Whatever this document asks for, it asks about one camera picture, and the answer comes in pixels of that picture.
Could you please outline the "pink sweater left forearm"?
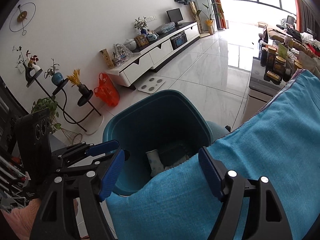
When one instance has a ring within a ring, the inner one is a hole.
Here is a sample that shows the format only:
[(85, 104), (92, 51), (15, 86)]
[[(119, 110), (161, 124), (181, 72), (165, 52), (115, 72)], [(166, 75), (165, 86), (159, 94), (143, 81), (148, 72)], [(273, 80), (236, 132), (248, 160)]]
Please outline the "pink sweater left forearm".
[(19, 239), (29, 239), (32, 231), (34, 220), (27, 218), (24, 208), (12, 209), (11, 213), (1, 210), (2, 215), (8, 222), (14, 233)]

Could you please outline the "person left hand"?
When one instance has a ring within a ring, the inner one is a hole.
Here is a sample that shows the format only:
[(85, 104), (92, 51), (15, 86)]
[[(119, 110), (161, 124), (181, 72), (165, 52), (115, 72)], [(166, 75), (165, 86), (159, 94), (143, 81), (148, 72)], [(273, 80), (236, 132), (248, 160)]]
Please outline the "person left hand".
[[(27, 207), (24, 208), (25, 214), (27, 215), (27, 218), (30, 218), (31, 220), (34, 220), (37, 212), (41, 206), (41, 200), (40, 199), (33, 199)], [(73, 199), (73, 206), (74, 206), (74, 212), (75, 215), (78, 214), (78, 208), (79, 203), (76, 199)]]

